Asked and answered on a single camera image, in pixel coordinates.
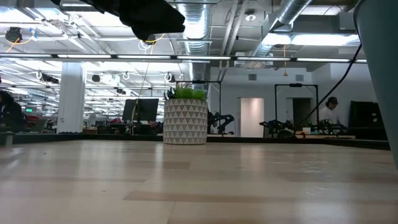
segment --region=ceiling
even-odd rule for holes
[[[211,2],[217,2],[217,4],[211,4],[211,36],[207,41],[211,43],[210,55],[219,55],[224,41],[224,34],[227,29],[226,24],[228,22],[232,1]],[[302,15],[333,17],[351,10],[353,3],[354,0],[314,0],[312,4],[303,11]],[[266,14],[278,10],[279,5],[280,1],[278,0],[249,1],[247,8],[255,9],[254,15],[256,19],[253,21],[243,19],[232,48],[232,54],[236,52],[250,52],[256,48],[262,40],[261,27]],[[182,34],[166,34],[152,46],[153,48],[151,48],[151,46],[145,47],[145,44],[142,44],[140,40],[135,38],[129,27],[124,26],[117,17],[108,13],[101,14],[95,11],[62,12],[55,6],[48,7],[48,3],[46,2],[46,7],[38,6],[32,9],[6,5],[0,7],[0,14],[2,15],[0,34],[5,34],[10,27],[20,27],[23,35],[22,43],[26,42],[25,44],[13,46],[9,53],[185,54]],[[237,16],[238,14],[235,16],[233,27],[235,27]],[[10,46],[11,44],[7,42],[4,35],[0,35],[0,52],[8,51]],[[355,46],[287,44],[284,48],[273,47],[271,53],[274,57],[283,57],[286,55],[287,57],[350,58],[355,50]],[[363,53],[359,55],[359,58],[364,58]],[[188,65],[188,63],[158,62],[85,62],[82,66],[88,71],[85,105],[86,113],[89,114],[92,113],[92,111],[97,111],[114,116],[118,111],[123,110],[123,101],[127,96],[135,97],[140,95],[162,97],[166,88],[175,85],[166,80],[169,78],[167,74],[175,75],[176,80],[189,80]],[[218,67],[218,63],[212,63],[211,65],[213,67]],[[321,65],[321,63],[288,63],[286,66],[288,68],[305,68],[307,72],[311,72]],[[269,67],[278,70],[279,68],[285,67],[285,63],[274,62],[274,64]],[[232,69],[234,71],[239,71],[241,69],[244,74],[247,74],[247,72],[244,72],[247,71],[245,68]],[[60,61],[9,60],[7,58],[0,58],[0,72],[3,83],[8,83],[10,85],[51,87],[40,89],[13,89],[15,94],[19,94],[19,96],[23,98],[23,104],[25,106],[33,105],[26,102],[41,102],[43,110],[38,112],[43,114],[56,113],[59,87],[58,85],[45,83],[37,77],[40,77],[40,74],[43,73],[62,81],[61,71],[62,62]],[[99,75],[103,79],[100,82],[93,82],[93,75]],[[117,94],[116,90],[112,88],[108,90],[96,89],[98,86],[113,86],[115,84],[121,88],[136,87],[137,89],[128,91],[127,95]],[[139,94],[139,89],[142,87],[146,89],[142,90],[141,94]],[[101,104],[103,107],[87,103],[93,100],[102,102]]]

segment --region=person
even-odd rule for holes
[[[24,128],[24,114],[19,103],[6,91],[0,91],[0,132],[18,133]]]
[[[339,124],[338,115],[335,108],[337,107],[337,98],[332,96],[326,102],[326,106],[319,111],[319,120],[328,120],[330,124]]]

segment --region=plant pot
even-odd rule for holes
[[[197,145],[207,139],[207,103],[194,99],[165,102],[163,142]]]

